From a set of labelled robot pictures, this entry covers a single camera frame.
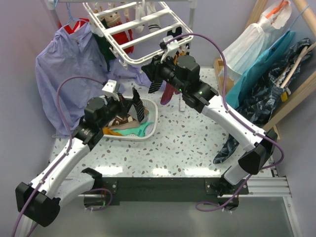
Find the white perforated laundry basket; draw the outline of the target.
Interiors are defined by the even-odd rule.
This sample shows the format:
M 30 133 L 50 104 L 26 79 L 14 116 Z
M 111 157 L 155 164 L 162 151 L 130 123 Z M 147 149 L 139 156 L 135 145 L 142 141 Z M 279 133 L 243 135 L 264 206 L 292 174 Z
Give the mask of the white perforated laundry basket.
M 116 135 L 103 135 L 104 138 L 109 138 L 110 140 L 122 140 L 122 141 L 145 141 L 153 136 L 157 124 L 158 124 L 158 106 L 151 99 L 141 98 L 145 109 L 149 111 L 148 115 L 145 115 L 145 122 L 149 122 L 149 129 L 145 129 L 145 136 L 140 137 L 137 134 L 129 134 L 126 136 L 116 136 Z

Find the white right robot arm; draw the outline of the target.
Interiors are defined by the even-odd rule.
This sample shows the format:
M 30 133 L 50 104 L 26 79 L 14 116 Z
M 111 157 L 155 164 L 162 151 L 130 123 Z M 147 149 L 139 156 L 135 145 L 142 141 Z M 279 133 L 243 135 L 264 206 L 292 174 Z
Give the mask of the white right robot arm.
M 200 80 L 200 66 L 194 57 L 185 55 L 174 62 L 171 57 L 161 61 L 160 56 L 155 56 L 141 69 L 152 84 L 166 82 L 180 91 L 187 106 L 221 125 L 243 147 L 244 155 L 220 181 L 222 192 L 231 194 L 244 177 L 258 174 L 274 151 L 277 134 L 257 127 L 225 105 L 222 96 Z

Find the dark blue patterned garment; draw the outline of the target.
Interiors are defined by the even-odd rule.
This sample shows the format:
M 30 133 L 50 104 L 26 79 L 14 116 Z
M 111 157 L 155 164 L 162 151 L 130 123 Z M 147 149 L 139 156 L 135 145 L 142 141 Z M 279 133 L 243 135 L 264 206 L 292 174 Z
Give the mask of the dark blue patterned garment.
M 281 104 L 281 96 L 301 73 L 301 66 L 313 56 L 315 48 L 310 38 L 292 45 L 276 60 L 246 94 L 236 111 L 258 127 L 264 127 Z

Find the black white striped sock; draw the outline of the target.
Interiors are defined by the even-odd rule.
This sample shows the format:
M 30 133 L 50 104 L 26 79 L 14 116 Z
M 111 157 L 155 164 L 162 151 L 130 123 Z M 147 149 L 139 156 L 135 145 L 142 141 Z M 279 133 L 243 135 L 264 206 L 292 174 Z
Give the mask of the black white striped sock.
M 136 111 L 137 119 L 139 122 L 141 122 L 145 118 L 145 113 L 144 113 L 145 108 L 140 98 L 140 95 L 135 87 L 132 88 L 132 93 L 133 93 L 132 101 L 133 101 L 133 106 Z

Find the white clip sock hanger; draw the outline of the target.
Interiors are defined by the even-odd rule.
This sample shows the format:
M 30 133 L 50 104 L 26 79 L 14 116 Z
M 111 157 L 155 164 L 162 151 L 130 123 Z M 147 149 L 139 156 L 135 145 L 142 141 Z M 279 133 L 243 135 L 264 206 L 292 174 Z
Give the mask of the white clip sock hanger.
M 156 7 L 156 10 L 157 10 L 157 11 L 162 10 L 162 7 L 159 5 L 159 3 L 158 3 L 157 1 L 149 1 L 149 2 L 153 2 L 153 3 L 155 4 L 155 7 Z M 99 7 L 100 7 L 101 9 L 103 9 L 103 10 L 107 10 L 107 9 L 111 9 L 111 8 L 117 7 L 117 6 L 119 6 L 120 4 L 122 4 L 122 3 L 126 3 L 126 2 L 112 1 L 112 2 L 109 3 L 109 5 L 108 5 L 106 8 L 104 8 L 104 7 L 102 6 L 102 3 L 99 3 Z M 135 20 L 135 7 L 130 8 L 130 9 L 125 9 L 125 10 L 123 10 L 123 11 L 121 11 L 121 12 L 118 12 L 118 13 L 119 13 L 119 15 L 120 15 L 122 24 L 123 24 L 123 23 L 126 23 L 126 22 L 129 22 L 129 21 Z M 159 19 L 159 21 L 160 21 L 161 29 L 164 28 L 164 27 L 170 26 L 170 25 L 172 25 L 172 24 L 174 23 L 172 17 L 169 16 L 169 15 L 162 16 L 162 17 L 160 17 L 160 18 L 158 18 L 158 19 Z M 106 29 L 109 29 L 109 27 L 107 26 L 105 20 L 103 20 L 103 17 L 101 18 L 101 23 L 102 23 L 102 25 L 103 25 Z M 138 38 L 140 38 L 140 37 L 142 37 L 142 36 L 144 36 L 144 35 L 146 35 L 146 34 L 151 33 L 151 32 L 149 31 L 149 29 L 148 29 L 148 23 L 147 23 L 147 24 L 143 24 L 143 25 L 141 25 L 141 26 L 139 26 L 139 27 L 132 28 L 131 30 L 132 30 L 132 33 L 133 33 L 133 40 L 138 39 Z M 193 40 L 193 36 L 191 35 L 192 33 L 186 33 L 186 32 L 184 32 L 184 31 L 183 31 L 183 33 L 185 34 L 185 36 L 180 37 L 180 39 L 178 39 L 178 43 L 179 43 L 180 45 L 189 44 L 189 43 Z M 156 35 L 155 37 L 151 38 L 150 40 L 147 40 L 147 41 L 144 41 L 144 42 L 142 42 L 142 43 L 139 43 L 139 44 L 135 45 L 134 47 L 136 47 L 136 46 L 137 46 L 137 47 L 140 47 L 141 45 L 147 44 L 147 43 L 152 42 L 152 41 L 155 42 L 155 43 L 157 43 L 157 44 L 159 44 L 160 41 L 161 41 L 164 37 L 166 37 L 166 34 L 167 34 L 167 32 L 162 33 L 162 34 L 159 34 L 159 35 Z M 152 52 L 154 52 L 154 51 L 160 50 L 160 49 L 161 49 L 160 46 L 158 46 L 158 45 L 157 45 L 157 46 L 154 46 L 153 49 L 151 49 L 150 51 L 146 51 L 146 54 L 145 54 L 145 55 L 148 55 L 148 54 L 150 54 L 150 53 L 152 53 Z M 127 55 L 128 55 L 131 59 L 139 59 L 139 58 L 141 58 L 141 57 L 139 57 L 139 58 L 133 58 L 132 55 L 131 55 L 131 53 L 129 53 L 129 54 L 127 54 Z M 118 59 L 118 61 L 120 61 L 120 60 L 122 59 L 120 56 L 118 56 L 118 57 L 116 57 L 116 58 Z

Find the dark green dotted sock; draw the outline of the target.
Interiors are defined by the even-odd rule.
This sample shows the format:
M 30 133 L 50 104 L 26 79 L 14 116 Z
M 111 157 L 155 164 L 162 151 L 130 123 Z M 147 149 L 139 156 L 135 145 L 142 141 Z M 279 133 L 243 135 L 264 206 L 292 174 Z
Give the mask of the dark green dotted sock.
M 111 52 L 111 44 L 103 36 L 102 32 L 97 28 L 95 23 L 90 23 L 91 32 L 97 42 L 100 52 L 104 56 L 107 64 L 107 71 L 110 71 L 110 61 L 116 59 L 114 54 Z

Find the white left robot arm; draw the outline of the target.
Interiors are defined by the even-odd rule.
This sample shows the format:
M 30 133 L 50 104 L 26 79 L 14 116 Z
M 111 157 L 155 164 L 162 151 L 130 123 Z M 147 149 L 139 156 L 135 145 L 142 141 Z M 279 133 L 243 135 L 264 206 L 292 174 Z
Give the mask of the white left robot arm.
M 62 182 L 101 140 L 104 136 L 103 128 L 116 116 L 126 115 L 132 104 L 132 99 L 122 95 L 118 99 L 89 99 L 84 115 L 57 158 L 30 183 L 21 182 L 16 187 L 16 203 L 20 214 L 43 227 L 50 225 L 61 209 L 61 199 L 55 194 Z

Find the brown patterned sock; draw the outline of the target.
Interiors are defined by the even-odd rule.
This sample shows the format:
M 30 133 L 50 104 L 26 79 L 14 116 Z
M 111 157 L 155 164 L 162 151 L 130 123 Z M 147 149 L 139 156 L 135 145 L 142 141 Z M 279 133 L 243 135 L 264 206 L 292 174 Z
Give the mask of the brown patterned sock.
M 138 126 L 140 126 L 140 123 L 136 119 L 134 119 L 132 116 L 128 116 L 126 118 L 121 118 L 117 116 L 108 124 L 108 128 L 110 130 L 114 130 L 114 129 L 125 130 L 128 128 L 135 128 Z

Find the mint green sock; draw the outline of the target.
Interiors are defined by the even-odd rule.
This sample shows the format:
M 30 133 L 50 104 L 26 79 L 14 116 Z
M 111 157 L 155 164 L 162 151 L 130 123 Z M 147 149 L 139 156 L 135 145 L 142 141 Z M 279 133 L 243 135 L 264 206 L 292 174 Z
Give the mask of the mint green sock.
M 117 132 L 123 136 L 136 135 L 137 137 L 145 137 L 151 133 L 153 126 L 153 122 L 146 122 L 138 127 L 118 130 Z

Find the red hanging garment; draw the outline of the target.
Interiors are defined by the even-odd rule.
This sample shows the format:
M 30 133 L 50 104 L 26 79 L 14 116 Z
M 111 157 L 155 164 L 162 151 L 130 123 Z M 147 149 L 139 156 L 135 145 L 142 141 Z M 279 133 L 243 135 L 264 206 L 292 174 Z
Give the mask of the red hanging garment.
M 88 18 L 80 18 L 78 21 L 76 21 L 74 23 L 73 26 L 68 24 L 68 25 L 65 25 L 63 28 L 65 29 L 65 31 L 68 34 L 73 34 L 73 33 L 77 32 L 86 23 L 89 23 L 89 19 Z

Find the maroon orange-cuff sock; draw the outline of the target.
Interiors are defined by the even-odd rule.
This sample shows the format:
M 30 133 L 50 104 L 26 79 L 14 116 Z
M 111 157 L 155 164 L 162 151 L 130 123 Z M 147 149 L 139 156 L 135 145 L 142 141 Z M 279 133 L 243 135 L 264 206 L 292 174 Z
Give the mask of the maroon orange-cuff sock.
M 174 93 L 174 88 L 173 86 L 171 86 L 170 84 L 166 84 L 165 90 L 162 94 L 161 100 L 160 100 L 160 104 L 161 105 L 166 105 L 170 102 L 170 100 L 172 99 Z

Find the white pleated hanging garment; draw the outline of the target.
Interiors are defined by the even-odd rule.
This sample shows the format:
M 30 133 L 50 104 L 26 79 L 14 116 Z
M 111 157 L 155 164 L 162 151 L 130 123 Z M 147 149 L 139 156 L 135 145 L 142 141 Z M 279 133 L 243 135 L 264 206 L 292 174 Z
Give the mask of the white pleated hanging garment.
M 227 75 L 234 83 L 239 81 L 262 52 L 281 37 L 291 13 L 290 1 L 278 0 L 223 51 L 228 67 Z

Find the mustard yellow sock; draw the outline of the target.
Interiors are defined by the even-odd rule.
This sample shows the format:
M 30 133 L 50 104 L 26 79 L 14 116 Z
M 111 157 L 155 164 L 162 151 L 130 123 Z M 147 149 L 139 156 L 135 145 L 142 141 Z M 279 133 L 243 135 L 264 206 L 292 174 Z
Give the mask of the mustard yellow sock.
M 121 133 L 110 130 L 108 127 L 102 129 L 104 135 L 122 136 Z

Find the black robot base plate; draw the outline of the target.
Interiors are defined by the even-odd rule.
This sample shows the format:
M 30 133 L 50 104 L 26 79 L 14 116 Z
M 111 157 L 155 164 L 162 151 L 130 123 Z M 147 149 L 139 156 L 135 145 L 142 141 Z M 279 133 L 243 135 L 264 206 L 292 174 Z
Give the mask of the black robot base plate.
M 84 192 L 85 207 L 120 205 L 122 202 L 210 202 L 229 209 L 238 207 L 238 195 L 249 193 L 247 181 L 232 186 L 223 178 L 114 178 L 97 181 Z

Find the white black-striped hanging sock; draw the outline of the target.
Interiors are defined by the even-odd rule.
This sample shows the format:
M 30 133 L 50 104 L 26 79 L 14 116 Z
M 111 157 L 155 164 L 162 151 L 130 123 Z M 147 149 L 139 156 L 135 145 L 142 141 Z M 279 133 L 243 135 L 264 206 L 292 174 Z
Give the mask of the white black-striped hanging sock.
M 145 11 L 143 5 L 136 6 L 135 7 L 135 19 L 136 20 L 140 19 L 141 17 L 156 13 L 156 11 L 157 11 L 155 4 L 153 2 L 146 2 L 146 10 L 147 11 Z M 148 29 L 151 33 L 160 30 L 161 26 L 160 26 L 159 19 L 157 18 L 157 19 L 149 21 L 148 22 Z

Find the navy patterned hanging sock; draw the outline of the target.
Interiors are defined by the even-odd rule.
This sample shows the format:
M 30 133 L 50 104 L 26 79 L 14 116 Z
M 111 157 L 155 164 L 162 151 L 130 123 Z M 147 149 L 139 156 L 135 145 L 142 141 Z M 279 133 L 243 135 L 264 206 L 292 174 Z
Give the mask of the navy patterned hanging sock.
M 174 28 L 172 30 L 169 30 L 167 32 L 167 40 L 166 41 L 169 41 L 170 39 L 174 38 L 174 37 L 177 37 L 179 35 L 182 35 L 183 31 L 182 31 L 182 27 L 179 26 L 177 28 Z

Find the teal hanging shirt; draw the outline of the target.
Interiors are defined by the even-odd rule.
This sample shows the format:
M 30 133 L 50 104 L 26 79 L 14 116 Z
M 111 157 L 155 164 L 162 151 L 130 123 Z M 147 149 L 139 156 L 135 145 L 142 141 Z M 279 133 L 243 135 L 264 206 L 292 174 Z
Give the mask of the teal hanging shirt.
M 258 79 L 285 53 L 295 34 L 294 31 L 288 30 L 270 48 L 260 54 L 226 94 L 225 98 L 228 105 L 234 109 L 239 107 Z

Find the red hanging sock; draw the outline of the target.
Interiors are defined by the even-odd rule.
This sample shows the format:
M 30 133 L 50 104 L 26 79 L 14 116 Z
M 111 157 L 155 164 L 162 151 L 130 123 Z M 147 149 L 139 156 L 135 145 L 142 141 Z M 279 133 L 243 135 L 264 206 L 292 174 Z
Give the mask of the red hanging sock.
M 128 34 L 129 36 L 127 36 L 126 32 L 123 31 L 123 32 L 119 32 L 117 34 L 114 34 L 113 35 L 113 38 L 115 39 L 115 41 L 119 44 L 119 45 L 122 45 L 122 44 L 125 44 L 125 43 L 128 43 L 130 41 L 133 41 L 133 33 L 132 33 L 132 30 L 129 29 L 128 30 Z M 125 48 L 124 51 L 129 54 L 129 53 L 132 53 L 134 51 L 134 46 L 130 46 L 128 48 Z

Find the lavender hanging shirt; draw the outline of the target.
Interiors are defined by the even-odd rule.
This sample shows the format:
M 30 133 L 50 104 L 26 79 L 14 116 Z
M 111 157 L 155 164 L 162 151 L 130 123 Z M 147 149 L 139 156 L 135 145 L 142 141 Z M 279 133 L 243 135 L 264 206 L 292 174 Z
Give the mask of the lavender hanging shirt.
M 36 57 L 35 72 L 43 110 L 58 136 L 69 134 L 60 114 L 74 130 L 87 101 L 102 95 L 103 82 L 132 78 L 140 86 L 150 86 L 145 73 L 133 66 L 125 69 L 117 58 L 107 71 L 89 23 L 73 34 L 59 29 Z

